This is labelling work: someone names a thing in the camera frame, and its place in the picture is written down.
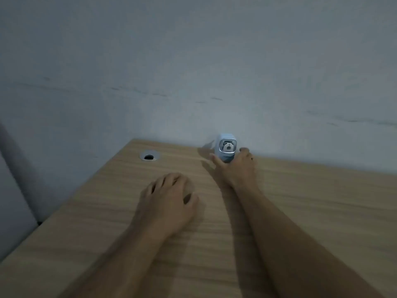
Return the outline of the light blue bear gadget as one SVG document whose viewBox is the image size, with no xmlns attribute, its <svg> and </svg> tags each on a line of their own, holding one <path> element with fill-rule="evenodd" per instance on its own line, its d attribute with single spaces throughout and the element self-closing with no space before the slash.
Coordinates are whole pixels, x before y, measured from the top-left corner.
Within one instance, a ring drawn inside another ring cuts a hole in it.
<svg viewBox="0 0 397 298">
<path fill-rule="evenodd" d="M 214 154 L 224 163 L 230 163 L 237 149 L 237 140 L 236 137 L 231 133 L 221 133 L 218 135 L 215 147 Z"/>
</svg>

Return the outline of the person's left hand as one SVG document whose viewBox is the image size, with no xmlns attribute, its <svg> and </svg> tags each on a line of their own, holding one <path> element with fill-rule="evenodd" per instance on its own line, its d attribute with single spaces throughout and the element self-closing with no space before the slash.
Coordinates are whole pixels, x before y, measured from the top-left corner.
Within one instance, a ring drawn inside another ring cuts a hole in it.
<svg viewBox="0 0 397 298">
<path fill-rule="evenodd" d="M 162 242 L 183 229 L 196 215 L 186 209 L 183 198 L 193 191 L 189 178 L 171 173 L 158 178 L 143 191 L 132 231 Z"/>
</svg>

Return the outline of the person's left forearm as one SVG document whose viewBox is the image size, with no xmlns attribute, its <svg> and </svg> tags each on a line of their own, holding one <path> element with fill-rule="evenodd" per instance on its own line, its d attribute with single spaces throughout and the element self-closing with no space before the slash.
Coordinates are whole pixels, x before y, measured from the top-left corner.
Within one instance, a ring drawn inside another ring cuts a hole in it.
<svg viewBox="0 0 397 298">
<path fill-rule="evenodd" d="M 161 220 L 130 227 L 116 249 L 67 298 L 133 298 L 161 246 L 173 233 L 175 228 Z"/>
</svg>

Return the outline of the person's right forearm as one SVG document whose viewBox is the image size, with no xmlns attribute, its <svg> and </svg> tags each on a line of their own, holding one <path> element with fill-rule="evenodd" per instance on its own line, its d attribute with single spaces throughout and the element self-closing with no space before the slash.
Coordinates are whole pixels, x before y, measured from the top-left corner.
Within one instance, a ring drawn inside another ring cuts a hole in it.
<svg viewBox="0 0 397 298">
<path fill-rule="evenodd" d="M 384 298 L 252 182 L 231 183 L 279 298 Z"/>
</svg>

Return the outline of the person's right hand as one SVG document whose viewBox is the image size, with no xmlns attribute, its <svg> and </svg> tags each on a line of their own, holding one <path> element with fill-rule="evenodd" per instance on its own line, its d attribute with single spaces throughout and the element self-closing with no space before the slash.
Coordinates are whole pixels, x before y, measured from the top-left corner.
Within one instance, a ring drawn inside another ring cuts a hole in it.
<svg viewBox="0 0 397 298">
<path fill-rule="evenodd" d="M 241 147 L 239 153 L 228 163 L 228 168 L 219 174 L 233 189 L 259 190 L 254 156 L 249 148 Z"/>
</svg>

